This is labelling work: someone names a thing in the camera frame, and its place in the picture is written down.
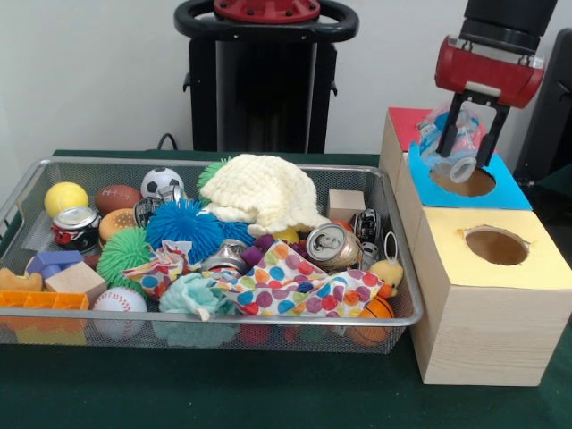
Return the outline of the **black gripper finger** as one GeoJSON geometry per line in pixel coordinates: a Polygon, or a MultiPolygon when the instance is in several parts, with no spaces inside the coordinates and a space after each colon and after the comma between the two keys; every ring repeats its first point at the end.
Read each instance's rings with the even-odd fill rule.
{"type": "Polygon", "coordinates": [[[461,110],[461,106],[466,100],[466,91],[463,93],[455,93],[454,97],[452,98],[447,119],[443,127],[440,143],[437,147],[437,153],[443,158],[450,156],[450,153],[455,145],[458,134],[457,119],[461,110]]]}
{"type": "Polygon", "coordinates": [[[488,132],[483,136],[479,146],[479,166],[488,166],[505,121],[509,115],[510,107],[507,105],[494,104],[495,116],[488,132]]]}

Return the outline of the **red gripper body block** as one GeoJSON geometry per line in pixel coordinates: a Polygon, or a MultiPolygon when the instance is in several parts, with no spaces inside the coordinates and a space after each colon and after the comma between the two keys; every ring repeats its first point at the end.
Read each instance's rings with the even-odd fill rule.
{"type": "Polygon", "coordinates": [[[524,108],[541,86],[544,59],[447,36],[435,69],[437,87],[462,94],[473,91],[501,105],[524,108]]]}

